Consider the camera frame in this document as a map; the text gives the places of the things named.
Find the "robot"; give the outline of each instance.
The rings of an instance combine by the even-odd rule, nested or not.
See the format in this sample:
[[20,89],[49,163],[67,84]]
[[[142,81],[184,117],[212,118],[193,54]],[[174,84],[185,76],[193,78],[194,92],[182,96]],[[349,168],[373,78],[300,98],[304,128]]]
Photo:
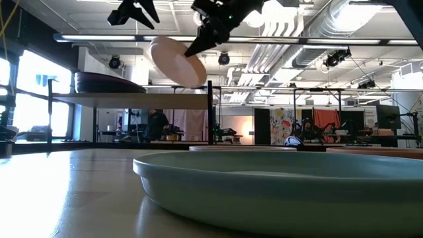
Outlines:
[[[186,57],[196,55],[229,40],[230,33],[253,11],[262,12],[264,2],[269,0],[195,0],[191,8],[200,14],[202,25],[197,29],[197,38],[185,52]],[[299,7],[299,0],[278,0],[284,7]],[[154,29],[144,15],[140,4],[151,18],[159,23],[153,0],[122,0],[117,10],[112,11],[108,22],[112,26],[126,24],[129,18]]]
[[[264,2],[269,0],[194,0],[191,8],[198,12],[202,25],[197,29],[197,38],[185,52],[186,57],[216,47],[229,40],[230,33],[237,28],[253,10],[261,13]],[[300,0],[278,0],[284,7],[299,7]],[[417,42],[423,46],[423,15],[421,0],[374,0],[352,1],[354,4],[392,5],[408,26]],[[112,26],[126,24],[129,18],[154,29],[144,15],[141,5],[151,18],[159,23],[153,0],[122,0],[117,10],[112,11],[108,22]]]

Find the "shelf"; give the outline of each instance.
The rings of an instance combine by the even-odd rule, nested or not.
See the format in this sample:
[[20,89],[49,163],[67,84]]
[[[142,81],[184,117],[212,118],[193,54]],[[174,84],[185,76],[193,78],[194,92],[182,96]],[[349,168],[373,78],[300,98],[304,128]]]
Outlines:
[[207,110],[207,95],[155,93],[54,93],[55,99],[91,108]]

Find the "fluorescent light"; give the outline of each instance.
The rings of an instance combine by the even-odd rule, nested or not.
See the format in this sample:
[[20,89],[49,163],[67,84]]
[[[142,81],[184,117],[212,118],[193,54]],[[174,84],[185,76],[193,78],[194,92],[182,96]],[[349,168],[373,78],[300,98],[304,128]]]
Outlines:
[[[166,35],[163,35],[163,36],[176,40],[176,41],[181,41],[181,42],[193,42],[196,39],[195,36],[166,36]],[[145,41],[152,41],[156,37],[158,36],[143,36]]]
[[222,104],[217,104],[220,106],[245,106],[245,104],[241,104],[241,103],[222,103]]
[[304,46],[305,49],[322,49],[322,50],[347,50],[348,46],[319,46],[319,45],[312,45],[312,46]]
[[244,37],[244,36],[232,36],[229,38],[228,43],[249,43],[254,42],[255,44],[266,43],[266,44],[296,44],[299,42],[298,38],[280,38],[280,37]]
[[390,40],[388,42],[388,44],[400,44],[400,45],[406,45],[406,46],[414,46],[414,45],[418,45],[417,41],[415,40]]
[[245,106],[270,106],[269,104],[246,104]]
[[309,39],[307,43],[310,44],[378,44],[380,40],[366,40],[366,39]]
[[287,91],[293,91],[294,88],[283,88],[283,87],[264,87],[261,88],[262,90],[287,90]]
[[134,41],[135,36],[95,36],[95,35],[62,35],[64,40],[86,40],[86,41],[95,41],[95,40],[127,40]]
[[234,87],[230,87],[230,86],[225,86],[225,87],[221,87],[221,89],[246,89],[246,90],[255,90],[255,89],[257,89],[258,87],[236,87],[236,86],[234,86]]
[[171,89],[172,86],[169,85],[146,85],[143,86],[146,89]]

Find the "light blue plate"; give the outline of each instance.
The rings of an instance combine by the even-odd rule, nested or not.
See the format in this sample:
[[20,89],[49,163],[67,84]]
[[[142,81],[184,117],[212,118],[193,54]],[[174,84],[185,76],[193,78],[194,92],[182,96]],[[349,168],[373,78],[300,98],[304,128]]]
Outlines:
[[176,214],[284,237],[423,235],[423,161],[203,151],[134,159],[147,195]]

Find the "monitor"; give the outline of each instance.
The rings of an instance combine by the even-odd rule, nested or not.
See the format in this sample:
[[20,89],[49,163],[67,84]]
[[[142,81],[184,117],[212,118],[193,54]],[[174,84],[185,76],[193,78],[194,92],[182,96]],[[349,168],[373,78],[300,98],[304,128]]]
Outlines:
[[378,105],[376,106],[378,128],[380,129],[401,129],[401,117],[399,107]]

